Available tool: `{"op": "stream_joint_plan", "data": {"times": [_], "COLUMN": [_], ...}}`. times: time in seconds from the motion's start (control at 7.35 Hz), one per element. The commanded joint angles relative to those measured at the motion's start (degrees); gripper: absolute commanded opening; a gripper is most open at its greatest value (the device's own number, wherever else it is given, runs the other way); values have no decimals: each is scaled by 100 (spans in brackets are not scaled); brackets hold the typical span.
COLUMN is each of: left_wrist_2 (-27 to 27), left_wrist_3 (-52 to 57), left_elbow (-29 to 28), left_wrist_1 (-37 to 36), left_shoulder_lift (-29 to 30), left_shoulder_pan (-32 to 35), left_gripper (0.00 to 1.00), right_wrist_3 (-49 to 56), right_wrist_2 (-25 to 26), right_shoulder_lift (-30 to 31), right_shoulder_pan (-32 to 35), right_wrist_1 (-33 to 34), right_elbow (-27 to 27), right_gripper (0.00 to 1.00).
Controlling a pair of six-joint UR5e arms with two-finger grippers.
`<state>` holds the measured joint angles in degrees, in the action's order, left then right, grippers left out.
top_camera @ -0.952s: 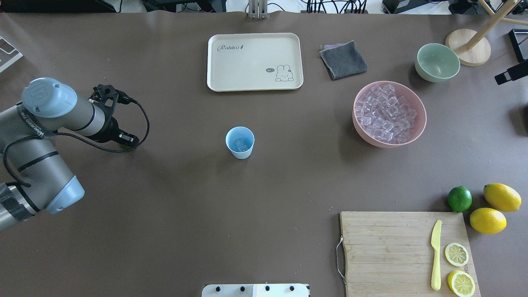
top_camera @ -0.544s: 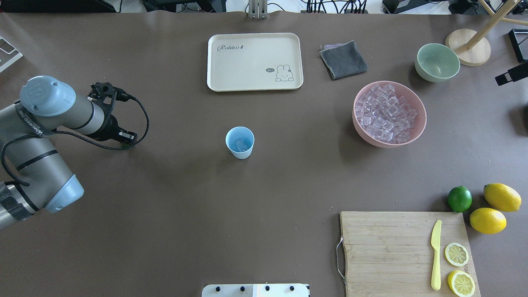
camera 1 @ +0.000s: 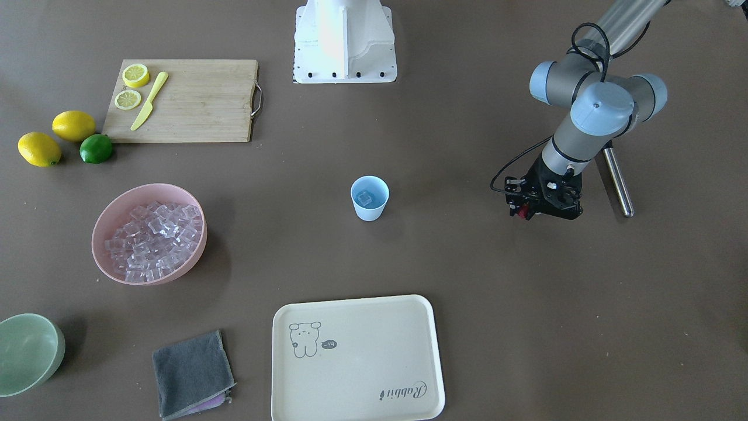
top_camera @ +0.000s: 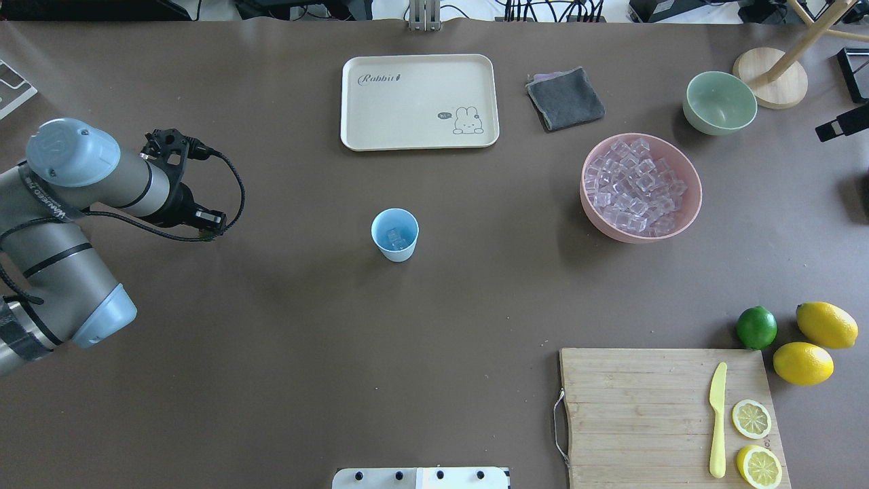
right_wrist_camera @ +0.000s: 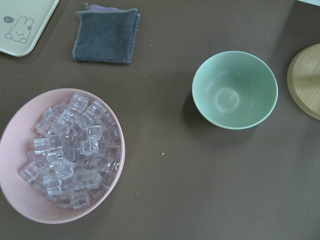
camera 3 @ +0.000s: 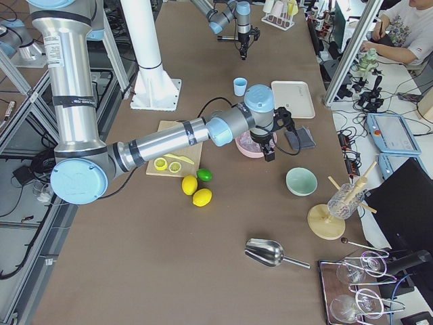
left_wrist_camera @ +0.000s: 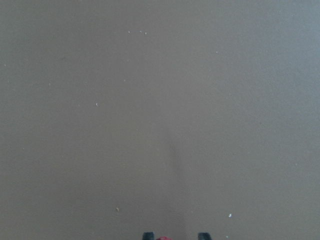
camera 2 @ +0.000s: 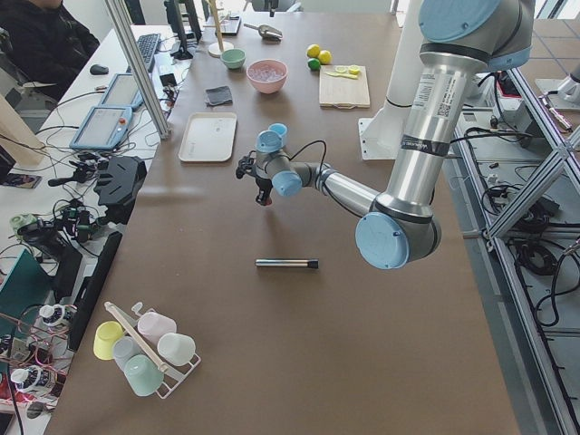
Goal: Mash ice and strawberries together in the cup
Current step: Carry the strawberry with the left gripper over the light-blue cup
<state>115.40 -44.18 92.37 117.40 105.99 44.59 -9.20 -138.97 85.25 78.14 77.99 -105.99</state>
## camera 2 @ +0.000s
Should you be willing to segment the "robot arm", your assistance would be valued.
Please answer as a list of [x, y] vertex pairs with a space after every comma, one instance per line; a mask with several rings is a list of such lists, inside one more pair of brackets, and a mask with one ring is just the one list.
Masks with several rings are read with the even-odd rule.
[[356, 245], [367, 263], [396, 269], [434, 252], [440, 224], [432, 195], [474, 76], [524, 64], [531, 52], [531, 1], [414, 1], [406, 14], [383, 107], [359, 130], [366, 159], [393, 164], [377, 191], [325, 162], [300, 162], [287, 129], [261, 131], [237, 164], [258, 187], [257, 202], [314, 188], [359, 217]]

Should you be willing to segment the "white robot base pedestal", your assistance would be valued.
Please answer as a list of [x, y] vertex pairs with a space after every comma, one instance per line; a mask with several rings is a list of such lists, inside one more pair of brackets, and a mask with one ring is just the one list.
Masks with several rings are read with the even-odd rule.
[[362, 157], [365, 160], [393, 160], [401, 147], [401, 137], [409, 117], [418, 114], [422, 121], [451, 121], [449, 116], [427, 114], [427, 104], [443, 101], [443, 93], [452, 94], [449, 105], [456, 112], [459, 107], [457, 84], [447, 65], [439, 65], [436, 72], [424, 72], [420, 60], [423, 36], [419, 25], [420, 1], [411, 1], [401, 31], [391, 71], [391, 78], [383, 107], [372, 118], [359, 119]]

